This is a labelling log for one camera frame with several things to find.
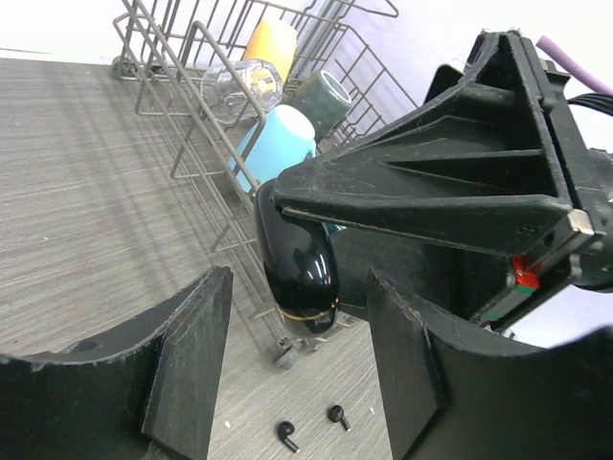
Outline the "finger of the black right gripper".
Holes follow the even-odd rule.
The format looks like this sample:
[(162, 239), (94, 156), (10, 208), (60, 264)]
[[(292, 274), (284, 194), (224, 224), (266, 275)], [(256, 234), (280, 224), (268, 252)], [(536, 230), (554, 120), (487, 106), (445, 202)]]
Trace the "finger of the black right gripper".
[(348, 228), (330, 235), (340, 277), (341, 311), (366, 316), (367, 277), (383, 272), (398, 292), (458, 316), (473, 316), (509, 285), (511, 261), (384, 233)]

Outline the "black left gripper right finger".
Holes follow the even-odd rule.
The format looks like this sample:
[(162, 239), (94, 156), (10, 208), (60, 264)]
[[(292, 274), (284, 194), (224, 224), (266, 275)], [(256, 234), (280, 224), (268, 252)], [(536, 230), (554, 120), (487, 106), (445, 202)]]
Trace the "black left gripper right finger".
[(396, 459), (608, 459), (612, 331), (553, 349), (483, 330), (382, 272), (367, 305)]

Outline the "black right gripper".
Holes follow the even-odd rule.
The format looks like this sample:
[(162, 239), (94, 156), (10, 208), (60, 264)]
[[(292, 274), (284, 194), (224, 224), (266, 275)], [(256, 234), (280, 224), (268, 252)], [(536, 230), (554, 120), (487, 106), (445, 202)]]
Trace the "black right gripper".
[(360, 140), (290, 168), (290, 215), (509, 260), (472, 322), (501, 331), (575, 285), (612, 289), (612, 156), (586, 147), (574, 106), (612, 113), (612, 94), (566, 98), (575, 76), (519, 33), (480, 34), (468, 66), (439, 67), (423, 104)]

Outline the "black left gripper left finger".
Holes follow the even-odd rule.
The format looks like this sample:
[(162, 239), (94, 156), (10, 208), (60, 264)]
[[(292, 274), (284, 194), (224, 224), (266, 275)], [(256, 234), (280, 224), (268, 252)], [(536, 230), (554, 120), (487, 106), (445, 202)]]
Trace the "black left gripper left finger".
[(232, 289), (215, 266), (59, 353), (2, 355), (2, 457), (206, 458)]

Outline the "black earbud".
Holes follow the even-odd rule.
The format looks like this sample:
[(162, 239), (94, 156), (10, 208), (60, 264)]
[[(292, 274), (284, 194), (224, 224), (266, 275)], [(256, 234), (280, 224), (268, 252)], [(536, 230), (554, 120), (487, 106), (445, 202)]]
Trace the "black earbud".
[(300, 448), (290, 439), (295, 432), (295, 426), (290, 421), (282, 421), (277, 425), (277, 436), (279, 440), (293, 453), (299, 453)]
[(340, 424), (346, 431), (352, 430), (352, 427), (345, 415), (344, 408), (339, 404), (335, 404), (329, 408), (328, 419), (332, 423)]

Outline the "black earbud charging case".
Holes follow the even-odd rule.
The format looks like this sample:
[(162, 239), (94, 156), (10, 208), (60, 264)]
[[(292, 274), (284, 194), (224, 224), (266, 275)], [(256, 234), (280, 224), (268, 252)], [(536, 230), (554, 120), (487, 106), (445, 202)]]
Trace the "black earbud charging case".
[(322, 222), (282, 213), (276, 181), (261, 184), (254, 214), (262, 266), (285, 328), (301, 338), (329, 332), (338, 313), (340, 277)]

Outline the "dark grey-green mug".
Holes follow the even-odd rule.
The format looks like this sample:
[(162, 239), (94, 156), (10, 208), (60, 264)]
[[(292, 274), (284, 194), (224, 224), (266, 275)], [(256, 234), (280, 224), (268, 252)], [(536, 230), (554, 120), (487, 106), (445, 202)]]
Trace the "dark grey-green mug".
[(319, 142), (344, 120), (352, 97), (334, 75), (318, 70), (298, 87), (289, 104), (310, 120)]

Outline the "light blue mug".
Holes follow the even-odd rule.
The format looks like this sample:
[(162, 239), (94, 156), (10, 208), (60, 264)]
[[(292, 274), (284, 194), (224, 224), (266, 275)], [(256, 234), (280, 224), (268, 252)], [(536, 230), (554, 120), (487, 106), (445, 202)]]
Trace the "light blue mug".
[(314, 136), (314, 127), (302, 112), (279, 104), (266, 114), (263, 131), (244, 163), (252, 177), (263, 184), (312, 157)]

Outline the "yellow mug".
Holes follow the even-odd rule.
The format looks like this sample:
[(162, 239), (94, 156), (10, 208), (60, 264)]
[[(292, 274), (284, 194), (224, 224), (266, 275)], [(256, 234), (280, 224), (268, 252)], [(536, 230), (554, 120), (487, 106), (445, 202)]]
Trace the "yellow mug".
[(280, 19), (263, 19), (252, 33), (244, 59), (261, 59), (272, 63), (286, 81), (296, 53), (298, 33)]

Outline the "clear glass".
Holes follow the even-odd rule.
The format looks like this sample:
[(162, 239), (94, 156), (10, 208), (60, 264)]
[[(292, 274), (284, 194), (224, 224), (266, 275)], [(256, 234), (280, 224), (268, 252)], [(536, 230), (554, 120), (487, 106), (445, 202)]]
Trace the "clear glass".
[(210, 67), (200, 82), (203, 101), (222, 125), (258, 116), (259, 107), (267, 113), (283, 99), (283, 80), (276, 67), (266, 60), (232, 62), (235, 79), (223, 63)]

